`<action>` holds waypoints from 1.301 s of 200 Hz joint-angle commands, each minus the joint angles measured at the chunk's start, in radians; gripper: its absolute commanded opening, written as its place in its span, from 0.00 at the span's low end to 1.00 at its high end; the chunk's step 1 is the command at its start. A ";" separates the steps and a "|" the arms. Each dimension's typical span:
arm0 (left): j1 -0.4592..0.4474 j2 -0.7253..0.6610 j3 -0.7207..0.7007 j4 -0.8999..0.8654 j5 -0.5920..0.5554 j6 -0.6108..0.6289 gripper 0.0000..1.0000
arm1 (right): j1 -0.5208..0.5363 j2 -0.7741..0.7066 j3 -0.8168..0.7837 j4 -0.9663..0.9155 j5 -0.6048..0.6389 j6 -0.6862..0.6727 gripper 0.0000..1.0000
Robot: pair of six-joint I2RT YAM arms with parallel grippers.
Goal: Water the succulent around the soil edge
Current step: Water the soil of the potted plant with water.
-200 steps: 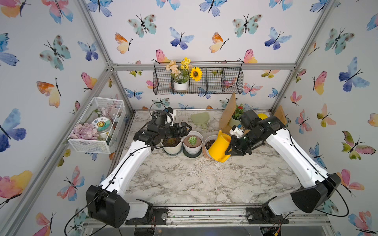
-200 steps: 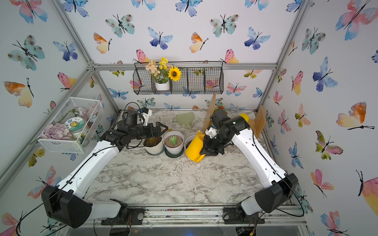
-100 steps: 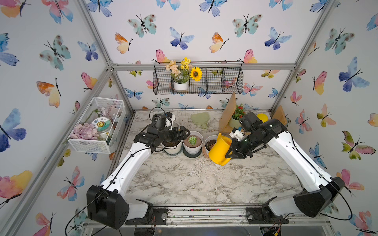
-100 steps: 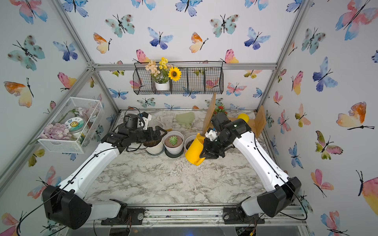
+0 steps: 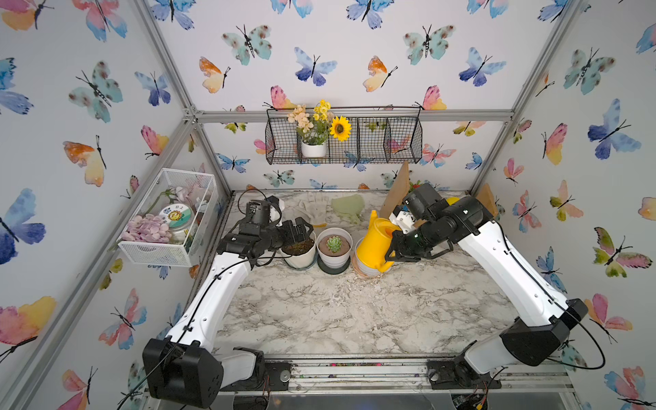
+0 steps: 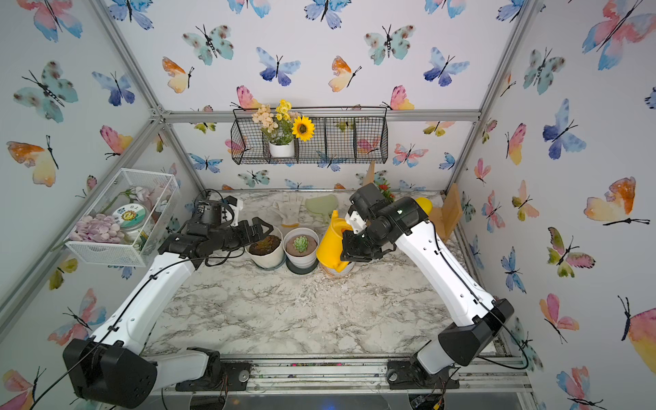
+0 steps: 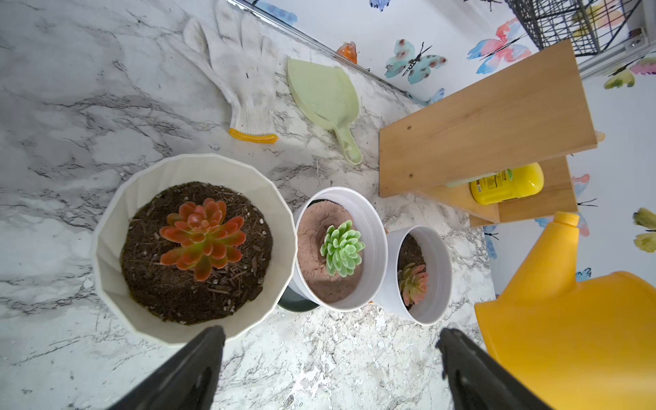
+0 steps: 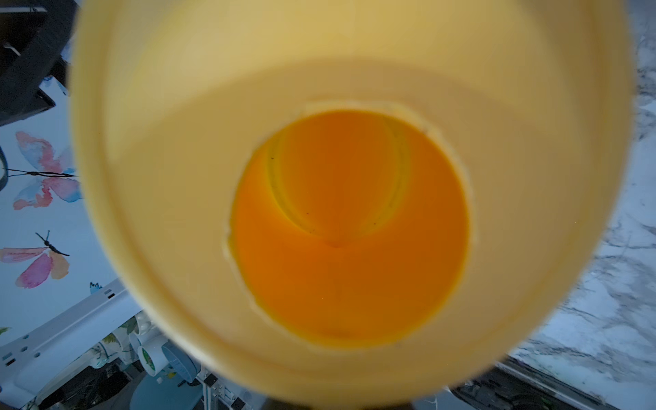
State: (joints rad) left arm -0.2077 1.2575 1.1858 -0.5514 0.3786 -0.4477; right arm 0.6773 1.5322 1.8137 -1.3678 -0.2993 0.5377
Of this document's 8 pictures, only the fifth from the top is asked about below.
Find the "yellow plastic watering can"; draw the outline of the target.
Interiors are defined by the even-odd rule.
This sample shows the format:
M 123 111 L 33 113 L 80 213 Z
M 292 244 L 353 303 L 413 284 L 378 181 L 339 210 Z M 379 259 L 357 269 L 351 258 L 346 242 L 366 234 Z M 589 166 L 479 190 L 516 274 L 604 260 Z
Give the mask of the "yellow plastic watering can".
M 377 211 L 372 210 L 367 233 L 357 250 L 360 260 L 369 268 L 377 269 L 381 274 L 387 273 L 394 265 L 394 261 L 387 261 L 385 255 L 391 247 L 393 234 L 399 230 L 400 228 L 390 220 L 379 218 Z

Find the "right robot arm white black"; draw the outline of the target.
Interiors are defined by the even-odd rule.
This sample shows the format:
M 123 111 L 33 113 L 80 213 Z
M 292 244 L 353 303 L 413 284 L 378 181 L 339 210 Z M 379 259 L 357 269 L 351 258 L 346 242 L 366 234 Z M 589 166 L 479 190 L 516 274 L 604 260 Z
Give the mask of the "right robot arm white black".
M 470 343 L 451 364 L 449 377 L 463 387 L 490 381 L 491 371 L 521 363 L 538 367 L 568 340 L 588 313 L 580 299 L 569 299 L 550 285 L 512 246 L 490 211 L 472 196 L 454 203 L 422 184 L 389 215 L 394 232 L 386 261 L 434 260 L 459 245 L 488 273 L 515 307 L 507 329 Z

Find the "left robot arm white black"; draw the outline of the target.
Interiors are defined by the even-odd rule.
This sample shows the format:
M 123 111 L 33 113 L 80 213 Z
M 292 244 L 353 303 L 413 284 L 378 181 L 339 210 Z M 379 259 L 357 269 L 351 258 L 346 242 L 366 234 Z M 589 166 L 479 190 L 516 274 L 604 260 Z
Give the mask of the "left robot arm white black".
M 302 217 L 284 220 L 275 196 L 247 204 L 243 218 L 220 239 L 208 277 L 184 314 L 164 338 L 152 338 L 143 349 L 143 383 L 152 398 L 209 408 L 225 389 L 270 386 L 260 350 L 231 348 L 215 355 L 216 334 L 251 271 L 269 265 L 279 250 L 308 241 L 313 231 Z

